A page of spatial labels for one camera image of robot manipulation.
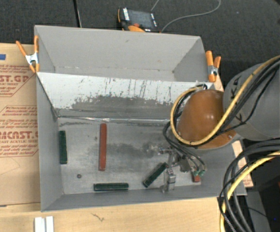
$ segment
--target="cardboard sheet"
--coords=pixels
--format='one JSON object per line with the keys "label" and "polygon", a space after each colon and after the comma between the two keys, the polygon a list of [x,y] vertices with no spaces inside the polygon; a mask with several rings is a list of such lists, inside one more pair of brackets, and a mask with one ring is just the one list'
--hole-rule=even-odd
{"label": "cardboard sheet", "polygon": [[0,54],[0,205],[39,202],[36,76],[16,44],[0,43]]}

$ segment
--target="gray carpet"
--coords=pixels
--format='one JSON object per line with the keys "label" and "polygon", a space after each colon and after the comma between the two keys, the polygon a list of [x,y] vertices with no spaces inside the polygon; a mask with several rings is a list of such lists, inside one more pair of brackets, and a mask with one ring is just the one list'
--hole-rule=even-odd
{"label": "gray carpet", "polygon": [[[77,0],[85,28],[115,29],[118,7],[149,12],[156,0]],[[218,0],[160,0],[153,12],[161,27],[210,11]],[[35,24],[76,27],[72,0],[0,0],[0,42],[30,44]],[[166,33],[198,35],[205,50],[221,55],[224,86],[242,70],[280,55],[280,0],[221,0],[212,14],[183,19]]]}

